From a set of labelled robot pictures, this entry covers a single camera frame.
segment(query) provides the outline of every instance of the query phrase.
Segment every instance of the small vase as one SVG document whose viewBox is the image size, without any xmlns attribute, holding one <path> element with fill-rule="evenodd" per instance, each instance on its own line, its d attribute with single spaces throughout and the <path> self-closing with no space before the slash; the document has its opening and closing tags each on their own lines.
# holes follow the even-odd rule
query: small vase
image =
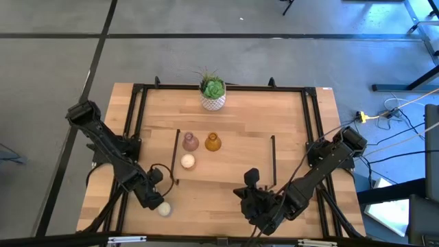
<svg viewBox="0 0 439 247">
<path fill-rule="evenodd" d="M 206 110 L 219 110 L 226 104 L 226 84 L 223 83 L 224 95 L 218 99 L 209 99 L 204 96 L 203 92 L 200 91 L 201 105 Z"/>
<path fill-rule="evenodd" d="M 188 152 L 195 151 L 198 148 L 199 144 L 200 142 L 198 141 L 198 138 L 195 137 L 192 132 L 185 133 L 182 145 L 186 151 Z"/>
<path fill-rule="evenodd" d="M 204 142 L 204 145 L 206 146 L 207 150 L 209 151 L 218 151 L 221 148 L 221 139 L 218 137 L 217 133 L 210 132 L 207 135 L 207 139 Z"/>
</svg>

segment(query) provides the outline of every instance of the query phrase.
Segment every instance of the potted plant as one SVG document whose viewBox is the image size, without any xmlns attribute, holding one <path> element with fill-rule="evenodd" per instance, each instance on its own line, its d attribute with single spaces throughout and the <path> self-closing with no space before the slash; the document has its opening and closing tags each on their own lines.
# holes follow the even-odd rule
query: potted plant
<svg viewBox="0 0 439 247">
<path fill-rule="evenodd" d="M 207 110 L 219 110 L 226 103 L 226 84 L 215 75 L 205 71 L 200 83 L 201 105 Z"/>
</svg>

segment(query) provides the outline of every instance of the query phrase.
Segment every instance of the pink vase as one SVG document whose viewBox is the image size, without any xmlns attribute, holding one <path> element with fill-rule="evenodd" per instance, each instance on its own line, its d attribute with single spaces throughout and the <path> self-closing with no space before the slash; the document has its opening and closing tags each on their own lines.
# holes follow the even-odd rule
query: pink vase
<svg viewBox="0 0 439 247">
<path fill-rule="evenodd" d="M 195 137 L 192 132 L 185 133 L 182 145 L 186 151 L 195 151 L 199 144 L 200 142 L 198 141 L 198 138 Z"/>
</svg>

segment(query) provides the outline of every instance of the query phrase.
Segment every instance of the succulent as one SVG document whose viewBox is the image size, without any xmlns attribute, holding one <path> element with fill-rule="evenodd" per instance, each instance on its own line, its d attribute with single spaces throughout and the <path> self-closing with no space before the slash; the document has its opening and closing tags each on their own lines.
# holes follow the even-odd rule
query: succulent
<svg viewBox="0 0 439 247">
<path fill-rule="evenodd" d="M 206 84 L 203 95 L 209 99 L 219 99 L 224 95 L 224 88 L 222 80 L 210 80 Z"/>
<path fill-rule="evenodd" d="M 226 93 L 224 81 L 221 80 L 220 77 L 216 76 L 215 72 L 209 73 L 207 69 L 205 69 L 202 73 L 198 74 L 202 76 L 200 90 L 206 98 L 219 99 Z"/>
</svg>

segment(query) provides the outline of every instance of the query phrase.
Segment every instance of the yellow connector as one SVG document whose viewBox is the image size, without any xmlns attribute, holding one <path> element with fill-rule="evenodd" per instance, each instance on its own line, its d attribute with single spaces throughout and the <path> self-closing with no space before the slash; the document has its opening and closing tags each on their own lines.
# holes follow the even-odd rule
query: yellow connector
<svg viewBox="0 0 439 247">
<path fill-rule="evenodd" d="M 367 119 L 367 115 L 364 114 L 364 111 L 360 111 L 359 120 L 361 121 L 361 123 L 364 124 L 366 122 L 366 119 Z"/>
<path fill-rule="evenodd" d="M 379 116 L 369 117 L 368 115 L 364 114 L 364 111 L 357 112 L 357 119 L 360 120 L 362 124 L 364 124 L 367 119 L 377 119 L 377 118 L 379 118 Z"/>
</svg>

